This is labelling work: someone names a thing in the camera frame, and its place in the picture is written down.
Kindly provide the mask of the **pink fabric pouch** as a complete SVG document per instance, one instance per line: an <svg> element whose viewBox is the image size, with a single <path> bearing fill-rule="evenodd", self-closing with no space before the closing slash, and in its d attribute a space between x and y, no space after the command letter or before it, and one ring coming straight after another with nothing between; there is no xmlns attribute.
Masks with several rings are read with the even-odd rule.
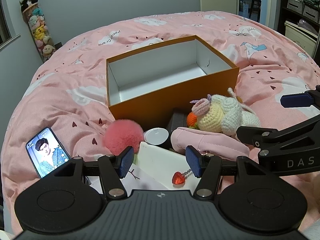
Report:
<svg viewBox="0 0 320 240"><path fill-rule="evenodd" d="M249 156L249 148L222 133L178 127L171 134L172 148L185 155L187 146L193 146L201 154L211 153L223 159L236 161L238 156Z"/></svg>

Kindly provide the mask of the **white box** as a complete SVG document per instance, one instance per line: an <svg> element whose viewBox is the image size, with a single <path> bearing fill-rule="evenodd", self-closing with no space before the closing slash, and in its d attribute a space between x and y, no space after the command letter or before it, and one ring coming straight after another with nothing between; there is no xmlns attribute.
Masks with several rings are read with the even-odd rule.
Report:
<svg viewBox="0 0 320 240"><path fill-rule="evenodd" d="M172 183L174 173L183 173L189 170L185 156L149 145L146 142L140 143L139 152L136 155L136 165L169 190L194 192L200 181L192 173L189 173L183 185L174 185Z"/></svg>

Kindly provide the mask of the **crochet bunny flower doll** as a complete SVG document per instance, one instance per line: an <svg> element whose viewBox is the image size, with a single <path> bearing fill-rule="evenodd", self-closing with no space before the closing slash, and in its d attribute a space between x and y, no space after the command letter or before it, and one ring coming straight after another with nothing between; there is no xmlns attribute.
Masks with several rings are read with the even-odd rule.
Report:
<svg viewBox="0 0 320 240"><path fill-rule="evenodd" d="M231 87L229 96L220 94L193 100L191 113L195 115L195 128L204 132L223 133L235 137L241 126L260 127L260 120L255 112L236 96Z"/></svg>

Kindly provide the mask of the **black book box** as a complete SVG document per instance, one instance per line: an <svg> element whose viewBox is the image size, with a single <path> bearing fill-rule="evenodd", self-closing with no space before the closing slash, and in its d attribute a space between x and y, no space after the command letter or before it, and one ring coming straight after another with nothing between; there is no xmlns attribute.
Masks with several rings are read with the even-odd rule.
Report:
<svg viewBox="0 0 320 240"><path fill-rule="evenodd" d="M167 131L169 133L168 138L165 142L165 149L172 150L172 143L171 143L171 135L175 129L178 127L187 127L187 114L179 109L174 109L171 115L171 118L167 124Z"/></svg>

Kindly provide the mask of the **printed paper sheet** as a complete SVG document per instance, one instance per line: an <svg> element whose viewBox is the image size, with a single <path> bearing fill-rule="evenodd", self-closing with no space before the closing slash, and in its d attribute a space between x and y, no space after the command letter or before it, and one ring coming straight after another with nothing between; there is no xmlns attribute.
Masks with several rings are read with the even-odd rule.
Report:
<svg viewBox="0 0 320 240"><path fill-rule="evenodd" d="M127 195L130 196L132 190L167 190L164 185L153 179L135 164L132 164L126 177L120 180Z"/></svg>

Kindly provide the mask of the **pink fluffy pompom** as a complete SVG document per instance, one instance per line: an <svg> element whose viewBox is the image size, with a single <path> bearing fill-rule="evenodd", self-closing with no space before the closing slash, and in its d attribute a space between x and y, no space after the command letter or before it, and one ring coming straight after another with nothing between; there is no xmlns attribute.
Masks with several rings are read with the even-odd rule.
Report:
<svg viewBox="0 0 320 240"><path fill-rule="evenodd" d="M128 119L112 122L103 136L103 145L113 155L120 155L128 146L132 146L134 152L138 153L142 141L143 129L138 123Z"/></svg>

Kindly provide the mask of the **white round jar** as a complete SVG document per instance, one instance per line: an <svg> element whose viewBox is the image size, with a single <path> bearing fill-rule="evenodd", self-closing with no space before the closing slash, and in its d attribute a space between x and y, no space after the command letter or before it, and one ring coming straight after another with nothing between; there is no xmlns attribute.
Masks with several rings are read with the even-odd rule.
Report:
<svg viewBox="0 0 320 240"><path fill-rule="evenodd" d="M169 132L164 128L152 128L144 132L144 141L151 145L161 145L169 137Z"/></svg>

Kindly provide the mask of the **smartphone with lit screen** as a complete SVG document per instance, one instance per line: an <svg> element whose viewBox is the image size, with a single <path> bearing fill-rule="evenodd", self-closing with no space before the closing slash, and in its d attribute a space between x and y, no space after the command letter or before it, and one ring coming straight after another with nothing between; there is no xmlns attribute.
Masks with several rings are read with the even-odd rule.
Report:
<svg viewBox="0 0 320 240"><path fill-rule="evenodd" d="M71 159L50 127L45 127L33 136L26 143L25 149L40 178Z"/></svg>

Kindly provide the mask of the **dark storage shelf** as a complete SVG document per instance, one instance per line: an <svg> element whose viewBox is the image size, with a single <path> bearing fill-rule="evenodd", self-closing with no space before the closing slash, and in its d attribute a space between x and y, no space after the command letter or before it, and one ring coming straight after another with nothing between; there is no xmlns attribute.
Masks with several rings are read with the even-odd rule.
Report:
<svg viewBox="0 0 320 240"><path fill-rule="evenodd" d="M280 0L277 31L319 57L319 0Z"/></svg>

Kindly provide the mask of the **orange cardboard box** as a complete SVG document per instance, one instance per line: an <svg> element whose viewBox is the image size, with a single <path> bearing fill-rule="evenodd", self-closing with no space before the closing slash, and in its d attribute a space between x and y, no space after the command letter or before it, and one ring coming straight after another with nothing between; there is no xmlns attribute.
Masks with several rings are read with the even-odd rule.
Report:
<svg viewBox="0 0 320 240"><path fill-rule="evenodd" d="M227 95L239 67L193 35L128 51L106 60L108 109L144 129L165 127L174 111L188 114L191 101Z"/></svg>

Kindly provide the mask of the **tube of plush toys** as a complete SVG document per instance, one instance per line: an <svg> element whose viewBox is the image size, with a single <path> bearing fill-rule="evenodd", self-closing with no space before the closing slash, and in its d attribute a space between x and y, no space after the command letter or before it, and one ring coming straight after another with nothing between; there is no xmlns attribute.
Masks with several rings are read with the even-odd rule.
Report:
<svg viewBox="0 0 320 240"><path fill-rule="evenodd" d="M46 19L39 0L19 0L21 13L28 25L35 46L43 62L46 62L55 53L56 48L52 40Z"/></svg>

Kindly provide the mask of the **red heart keychain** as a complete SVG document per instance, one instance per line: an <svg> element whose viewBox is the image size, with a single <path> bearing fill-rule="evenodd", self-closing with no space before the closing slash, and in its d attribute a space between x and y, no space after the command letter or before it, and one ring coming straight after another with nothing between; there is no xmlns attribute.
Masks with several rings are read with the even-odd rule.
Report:
<svg viewBox="0 0 320 240"><path fill-rule="evenodd" d="M188 176L192 173L192 170L189 169L185 172L175 172L174 175L172 176L172 185L174 187L183 187L185 185L185 181L188 178Z"/></svg>

